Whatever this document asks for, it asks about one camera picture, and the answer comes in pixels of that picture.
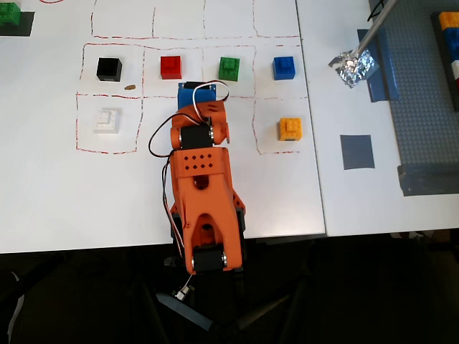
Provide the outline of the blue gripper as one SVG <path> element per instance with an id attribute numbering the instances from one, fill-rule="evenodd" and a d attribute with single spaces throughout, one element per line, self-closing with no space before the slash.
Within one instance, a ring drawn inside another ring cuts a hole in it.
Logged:
<path id="1" fill-rule="evenodd" d="M 196 103 L 210 102 L 216 100 L 216 85 L 207 85 L 199 88 L 195 97 L 193 91 L 197 86 L 203 85 L 203 82 L 181 82 L 178 86 L 177 102 L 178 109 L 193 105 L 193 99 Z"/>

